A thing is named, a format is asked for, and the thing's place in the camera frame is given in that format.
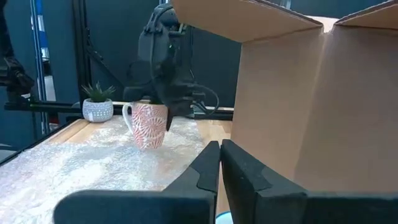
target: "box flap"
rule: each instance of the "box flap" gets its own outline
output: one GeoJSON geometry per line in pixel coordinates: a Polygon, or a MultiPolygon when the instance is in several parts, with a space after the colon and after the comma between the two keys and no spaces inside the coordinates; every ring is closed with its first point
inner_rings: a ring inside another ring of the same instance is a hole
{"type": "Polygon", "coordinates": [[[381,29],[398,29],[398,0],[391,0],[348,15],[336,24],[381,29]]]}
{"type": "Polygon", "coordinates": [[[247,42],[321,27],[322,23],[263,0],[172,0],[178,20],[247,42]]]}

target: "white mug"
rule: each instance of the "white mug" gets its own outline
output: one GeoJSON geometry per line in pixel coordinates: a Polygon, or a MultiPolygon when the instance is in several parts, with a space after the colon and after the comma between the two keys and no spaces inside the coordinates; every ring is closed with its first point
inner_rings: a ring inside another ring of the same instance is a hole
{"type": "Polygon", "coordinates": [[[167,125],[165,105],[132,102],[125,104],[122,112],[138,148],[156,149],[162,145],[167,125]],[[128,108],[131,108],[131,116],[128,115],[128,108]]]}

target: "mug handle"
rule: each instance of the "mug handle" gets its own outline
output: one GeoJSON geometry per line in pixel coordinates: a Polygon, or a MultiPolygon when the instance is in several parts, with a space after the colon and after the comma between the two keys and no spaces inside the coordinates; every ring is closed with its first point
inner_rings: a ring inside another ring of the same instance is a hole
{"type": "Polygon", "coordinates": [[[131,108],[131,113],[132,113],[132,107],[133,107],[133,103],[126,103],[125,105],[123,105],[123,109],[122,109],[122,115],[123,115],[124,122],[127,125],[127,127],[129,128],[131,134],[132,134],[132,124],[131,124],[131,119],[129,120],[129,113],[127,112],[127,110],[129,108],[131,108]]]}

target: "black foam pad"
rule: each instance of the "black foam pad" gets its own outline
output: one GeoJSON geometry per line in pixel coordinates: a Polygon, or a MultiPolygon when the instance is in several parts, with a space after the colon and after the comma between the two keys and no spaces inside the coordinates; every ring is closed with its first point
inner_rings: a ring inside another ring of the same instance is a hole
{"type": "Polygon", "coordinates": [[[212,198],[201,193],[87,190],[65,197],[55,208],[55,224],[203,224],[212,198]]]}
{"type": "Polygon", "coordinates": [[[305,189],[230,140],[221,146],[221,163],[234,224],[296,223],[301,218],[305,189]]]}
{"type": "Polygon", "coordinates": [[[398,223],[397,194],[309,192],[229,140],[221,163],[234,224],[398,223]]]}
{"type": "Polygon", "coordinates": [[[88,190],[65,197],[55,224],[213,224],[220,146],[211,142],[180,177],[162,192],[88,190]]]}

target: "black cable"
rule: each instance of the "black cable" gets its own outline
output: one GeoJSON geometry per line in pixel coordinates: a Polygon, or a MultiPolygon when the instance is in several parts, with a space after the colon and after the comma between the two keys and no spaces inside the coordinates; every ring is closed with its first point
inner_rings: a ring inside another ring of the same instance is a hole
{"type": "Polygon", "coordinates": [[[192,78],[193,78],[193,82],[197,82],[196,81],[196,77],[195,77],[195,75],[193,74],[193,72],[192,72],[192,70],[191,69],[189,69],[189,73],[191,74],[191,76],[192,76],[192,78]]]}
{"type": "Polygon", "coordinates": [[[188,86],[205,89],[205,90],[209,91],[210,93],[212,93],[216,97],[217,104],[214,107],[214,110],[211,113],[209,113],[208,115],[212,115],[213,113],[215,113],[218,110],[218,108],[220,107],[220,99],[218,98],[218,95],[214,90],[212,90],[211,88],[208,88],[206,86],[196,84],[196,83],[190,83],[190,84],[188,84],[188,86]]]}

